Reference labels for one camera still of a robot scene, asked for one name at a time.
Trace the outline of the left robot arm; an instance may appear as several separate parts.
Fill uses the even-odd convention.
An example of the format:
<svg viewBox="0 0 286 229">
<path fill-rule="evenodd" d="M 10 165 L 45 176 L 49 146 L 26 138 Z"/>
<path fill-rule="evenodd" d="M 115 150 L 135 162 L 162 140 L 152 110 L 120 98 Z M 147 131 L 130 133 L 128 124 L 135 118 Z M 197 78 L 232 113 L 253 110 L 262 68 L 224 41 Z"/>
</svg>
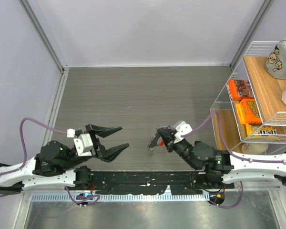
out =
<svg viewBox="0 0 286 229">
<path fill-rule="evenodd" d="M 112 162 L 128 143 L 109 149 L 100 142 L 122 127 L 86 125 L 85 131 L 68 129 L 67 136 L 73 139 L 72 148 L 56 140 L 42 146 L 40 152 L 24 165 L 0 163 L 0 195 L 15 195 L 28 190 L 60 189 L 87 190 L 92 187 L 92 171 L 82 163 L 97 158 Z"/>
</svg>

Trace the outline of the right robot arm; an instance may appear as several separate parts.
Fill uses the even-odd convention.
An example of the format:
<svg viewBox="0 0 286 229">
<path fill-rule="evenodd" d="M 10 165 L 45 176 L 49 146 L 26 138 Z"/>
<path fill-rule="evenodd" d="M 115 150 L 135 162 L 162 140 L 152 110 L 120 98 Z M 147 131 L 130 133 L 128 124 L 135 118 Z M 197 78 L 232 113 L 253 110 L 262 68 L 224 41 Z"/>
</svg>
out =
<svg viewBox="0 0 286 229">
<path fill-rule="evenodd" d="M 95 184 L 109 189 L 157 186 L 220 189 L 233 188 L 240 181 L 278 180 L 286 186 L 286 152 L 281 156 L 244 155 L 219 150 L 201 141 L 190 144 L 185 135 L 191 131 L 184 121 L 171 128 L 161 126 L 148 145 L 157 147 L 161 139 L 167 151 L 175 152 L 190 166 L 190 171 L 94 171 Z"/>
</svg>

